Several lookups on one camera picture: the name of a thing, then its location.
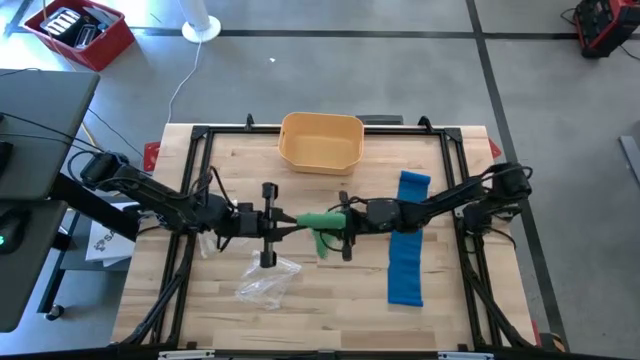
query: green object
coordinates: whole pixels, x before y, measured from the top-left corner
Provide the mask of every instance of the green object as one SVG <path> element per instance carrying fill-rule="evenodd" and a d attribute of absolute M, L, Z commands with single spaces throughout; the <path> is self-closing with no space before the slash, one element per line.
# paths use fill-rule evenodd
<path fill-rule="evenodd" d="M 347 226 L 347 217 L 341 213 L 328 212 L 324 214 L 304 214 L 296 218 L 298 225 L 311 228 L 311 234 L 316 240 L 316 254 L 321 259 L 329 255 L 327 245 L 331 246 L 336 240 L 332 235 L 321 233 L 322 230 L 340 230 Z"/>
<path fill-rule="evenodd" d="M 312 229 L 344 229 L 347 226 L 347 217 L 341 213 L 304 214 L 296 218 L 298 225 Z"/>
<path fill-rule="evenodd" d="M 315 230 L 311 230 L 311 234 L 313 234 L 313 238 L 316 240 L 316 254 L 318 254 L 319 258 L 326 259 L 327 256 L 329 256 L 329 248 L 327 248 L 327 245 L 331 246 L 335 242 L 335 236 L 322 234 Z"/>

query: blue cloth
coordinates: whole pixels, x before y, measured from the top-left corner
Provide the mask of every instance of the blue cloth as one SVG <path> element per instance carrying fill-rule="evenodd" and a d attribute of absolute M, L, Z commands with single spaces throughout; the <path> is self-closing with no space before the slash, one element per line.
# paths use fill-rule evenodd
<path fill-rule="evenodd" d="M 431 178 L 402 171 L 398 199 L 420 202 L 427 198 Z M 387 272 L 387 300 L 389 304 L 422 307 L 420 290 L 420 254 L 422 229 L 414 234 L 391 234 L 389 270 Z"/>

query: white cable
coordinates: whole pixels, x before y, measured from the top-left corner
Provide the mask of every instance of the white cable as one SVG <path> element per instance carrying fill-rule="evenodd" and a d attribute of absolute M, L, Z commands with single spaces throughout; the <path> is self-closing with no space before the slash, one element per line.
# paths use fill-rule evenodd
<path fill-rule="evenodd" d="M 193 69 L 191 70 L 189 75 L 187 75 L 187 77 L 184 78 L 184 80 L 182 80 L 180 85 L 178 85 L 178 87 L 176 88 L 176 91 L 173 93 L 173 96 L 171 96 L 171 100 L 169 100 L 169 116 L 167 117 L 167 124 L 171 122 L 171 115 L 173 114 L 173 109 L 172 109 L 173 100 L 175 100 L 176 95 L 178 95 L 178 92 L 180 92 L 180 89 L 182 89 L 182 85 L 184 85 L 189 80 L 189 78 L 191 78 L 191 75 L 193 75 L 193 73 L 196 72 L 196 70 L 198 69 L 198 59 L 200 58 L 201 47 L 202 47 L 202 39 L 200 39 L 200 41 L 198 42 L 198 50 L 196 50 L 196 60 L 193 63 Z"/>

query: red storage bin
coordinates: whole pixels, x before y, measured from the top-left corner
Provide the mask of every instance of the red storage bin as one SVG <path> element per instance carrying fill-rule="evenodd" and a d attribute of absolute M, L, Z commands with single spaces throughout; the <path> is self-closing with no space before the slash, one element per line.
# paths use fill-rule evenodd
<path fill-rule="evenodd" d="M 124 15 L 118 11 L 115 11 L 107 6 L 96 4 L 87 0 L 55 0 L 47 6 L 47 15 L 53 14 L 61 7 L 67 7 L 72 9 L 81 15 L 88 15 L 83 6 L 104 9 L 112 14 L 115 14 L 119 19 L 109 26 L 102 34 L 93 39 L 91 43 L 82 50 L 73 48 L 63 42 L 56 39 L 52 39 L 46 32 L 43 32 L 40 28 L 40 23 L 44 21 L 42 11 L 33 15 L 29 20 L 24 23 L 24 27 L 35 34 L 40 41 L 42 41 L 51 51 L 59 52 L 67 59 L 71 59 L 77 63 L 80 63 L 91 70 L 100 71 L 107 67 L 109 63 L 113 61 L 121 52 L 123 52 L 129 45 L 131 45 L 135 38 L 133 33 L 129 30 L 127 23 L 124 21 Z M 56 46 L 60 51 L 57 51 L 53 47 L 51 41 L 55 41 Z"/>

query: table leg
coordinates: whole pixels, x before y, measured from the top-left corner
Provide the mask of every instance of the table leg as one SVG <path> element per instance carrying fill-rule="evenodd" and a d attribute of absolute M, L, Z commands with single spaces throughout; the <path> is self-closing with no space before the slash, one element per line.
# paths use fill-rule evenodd
<path fill-rule="evenodd" d="M 71 236 L 69 236 L 69 234 L 63 234 L 61 232 L 58 232 L 56 234 L 56 237 L 53 239 L 53 243 L 51 244 L 51 247 L 56 250 L 66 251 L 70 243 L 71 243 Z"/>
<path fill-rule="evenodd" d="M 66 201 L 70 207 L 101 223 L 106 228 L 131 241 L 136 241 L 137 219 L 127 216 L 67 176 L 58 174 L 49 195 L 52 199 Z"/>
<path fill-rule="evenodd" d="M 51 274 L 47 288 L 44 290 L 44 294 L 42 294 L 42 299 L 40 299 L 40 305 L 38 305 L 38 310 L 36 311 L 38 313 L 46 314 L 51 311 L 53 307 L 53 302 L 56 299 L 56 295 L 58 295 L 58 289 L 60 289 L 60 284 L 62 284 L 62 278 L 65 273 L 65 270 L 60 268 L 63 259 L 64 250 L 61 250 L 58 254 L 56 264 L 53 267 L 53 274 Z"/>

